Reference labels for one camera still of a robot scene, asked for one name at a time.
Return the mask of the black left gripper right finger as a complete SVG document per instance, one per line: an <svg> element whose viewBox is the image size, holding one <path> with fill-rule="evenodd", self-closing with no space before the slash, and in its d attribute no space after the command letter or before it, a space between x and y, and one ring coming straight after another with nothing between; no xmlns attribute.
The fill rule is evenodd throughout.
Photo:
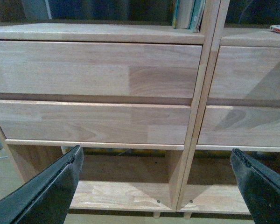
<svg viewBox="0 0 280 224"><path fill-rule="evenodd" d="M280 224L280 174L238 148L230 163L254 223Z"/></svg>

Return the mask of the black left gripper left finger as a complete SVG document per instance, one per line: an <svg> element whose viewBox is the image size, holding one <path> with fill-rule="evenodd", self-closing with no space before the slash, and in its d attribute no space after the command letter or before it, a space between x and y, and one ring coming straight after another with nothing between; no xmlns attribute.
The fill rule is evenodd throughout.
<svg viewBox="0 0 280 224"><path fill-rule="evenodd" d="M62 224L84 161L76 145L27 183L0 200L0 224Z"/></svg>

